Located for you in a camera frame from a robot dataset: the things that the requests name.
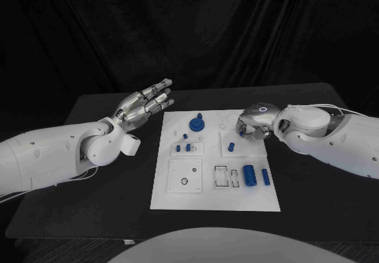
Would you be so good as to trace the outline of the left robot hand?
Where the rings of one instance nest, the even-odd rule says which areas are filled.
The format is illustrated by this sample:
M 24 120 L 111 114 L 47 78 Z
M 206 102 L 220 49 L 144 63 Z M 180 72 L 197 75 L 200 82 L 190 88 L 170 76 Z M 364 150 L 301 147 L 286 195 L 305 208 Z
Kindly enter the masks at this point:
M 164 79 L 144 90 L 129 94 L 116 106 L 112 121 L 128 133 L 138 129 L 149 116 L 165 109 L 174 100 L 168 99 L 171 80 Z

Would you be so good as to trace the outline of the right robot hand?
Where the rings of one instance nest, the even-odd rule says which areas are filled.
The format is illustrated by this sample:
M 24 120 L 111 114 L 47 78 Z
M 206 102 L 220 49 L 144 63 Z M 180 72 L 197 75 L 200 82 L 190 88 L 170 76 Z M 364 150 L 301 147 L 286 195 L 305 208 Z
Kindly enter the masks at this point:
M 273 134 L 273 121 L 281 109 L 268 103 L 247 107 L 236 120 L 236 133 L 247 140 L 263 140 Z

